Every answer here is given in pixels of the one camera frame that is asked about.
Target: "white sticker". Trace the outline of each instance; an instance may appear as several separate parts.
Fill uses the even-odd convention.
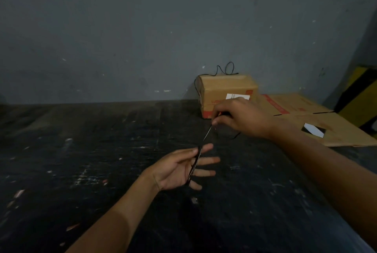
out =
[[[321,130],[319,130],[317,127],[315,127],[314,125],[311,125],[311,124],[308,124],[308,123],[305,123],[304,124],[304,127],[306,130],[308,130],[311,134],[313,134],[314,136],[317,136],[317,137],[320,137],[320,138],[323,138],[325,136],[325,133],[322,133]]]
[[[228,93],[227,94],[227,97],[225,99],[232,99],[232,98],[237,98],[237,97],[243,97],[247,100],[250,99],[250,95],[243,95],[243,94],[232,94],[232,93]]]

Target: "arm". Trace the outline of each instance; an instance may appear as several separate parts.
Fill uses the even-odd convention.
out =
[[[202,153],[213,148],[203,146]],[[150,166],[132,184],[120,200],[89,228],[67,253],[125,252],[149,205],[160,190],[174,189],[186,183],[198,149],[177,150]],[[198,165],[218,163],[219,157],[200,158]],[[195,169],[194,176],[214,176],[213,170]],[[190,187],[202,187],[191,180]]]
[[[219,116],[228,111],[232,117]],[[321,145],[283,119],[236,98],[214,108],[212,124],[224,123],[249,136],[270,139],[311,179],[330,204],[377,249],[377,175]]]

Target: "flattened cardboard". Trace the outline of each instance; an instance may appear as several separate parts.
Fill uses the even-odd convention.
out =
[[[197,81],[203,118],[211,118],[214,106],[225,100],[228,93],[250,95],[249,100],[255,100],[258,94],[258,85],[249,75],[200,75]]]
[[[256,99],[257,104],[271,115],[282,114],[309,114],[332,112],[298,93],[262,94]]]
[[[309,123],[326,129],[323,138],[305,133],[309,137],[328,147],[338,146],[376,146],[377,140],[360,130],[337,113],[319,113],[294,115],[286,114],[277,116],[286,119],[301,129],[305,123]]]

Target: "person's right hand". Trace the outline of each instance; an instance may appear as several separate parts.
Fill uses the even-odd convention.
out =
[[[220,112],[229,112],[232,117],[218,116]],[[278,119],[242,97],[226,99],[215,105],[212,112],[213,126],[225,124],[248,136],[268,138],[277,123]]]

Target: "black floor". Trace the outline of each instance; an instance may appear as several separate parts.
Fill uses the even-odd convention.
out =
[[[1,110],[0,252],[15,253],[64,252],[143,169],[196,146],[210,123],[197,101]],[[200,192],[159,193],[129,252],[373,252],[278,147],[232,135],[210,133],[216,176],[195,177]],[[377,172],[377,147],[336,151]]]

